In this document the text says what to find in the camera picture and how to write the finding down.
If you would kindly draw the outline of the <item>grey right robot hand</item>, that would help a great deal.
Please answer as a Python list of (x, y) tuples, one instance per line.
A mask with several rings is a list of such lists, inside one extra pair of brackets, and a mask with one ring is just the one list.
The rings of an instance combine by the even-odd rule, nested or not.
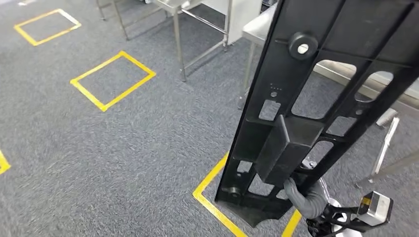
[(315, 219), (322, 215), (328, 205), (330, 197), (327, 185), (323, 178), (320, 178), (304, 196), (296, 186), (293, 178), (284, 182), (284, 191), (293, 206), (306, 219)]

